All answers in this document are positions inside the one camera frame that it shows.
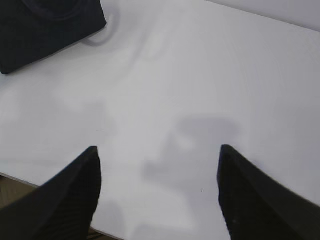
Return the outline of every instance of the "floor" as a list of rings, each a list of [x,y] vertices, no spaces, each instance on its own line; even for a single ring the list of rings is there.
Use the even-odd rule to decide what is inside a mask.
[[[0,176],[0,209],[24,197],[34,189],[35,187],[33,186]],[[98,240],[114,239],[108,236],[104,236],[102,238],[99,238]]]

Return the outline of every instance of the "black object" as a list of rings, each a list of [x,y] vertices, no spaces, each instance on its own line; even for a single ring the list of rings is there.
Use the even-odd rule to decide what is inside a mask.
[[[231,146],[221,148],[217,181],[232,240],[320,239],[320,208],[271,179]]]
[[[1,240],[85,240],[101,182],[98,149],[92,146],[49,182],[0,211]]]
[[[48,57],[106,23],[100,0],[1,0],[0,72]]]

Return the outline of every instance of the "white tabletop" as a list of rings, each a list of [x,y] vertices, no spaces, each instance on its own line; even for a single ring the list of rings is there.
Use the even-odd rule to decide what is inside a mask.
[[[107,29],[0,76],[0,172],[42,185],[97,145],[92,225],[229,239],[221,144],[320,204],[320,33],[204,0],[103,0]]]

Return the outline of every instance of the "white surface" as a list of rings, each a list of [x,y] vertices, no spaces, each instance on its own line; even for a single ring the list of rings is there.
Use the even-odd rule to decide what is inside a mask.
[[[0,76],[0,172],[41,185],[90,145],[93,227],[229,239],[221,144],[320,204],[320,34],[203,0],[104,0],[104,31]]]
[[[319,0],[206,0],[320,31]]]

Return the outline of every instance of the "wall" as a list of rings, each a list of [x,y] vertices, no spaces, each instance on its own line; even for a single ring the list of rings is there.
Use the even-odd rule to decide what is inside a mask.
[[[320,0],[208,0],[320,31]]]

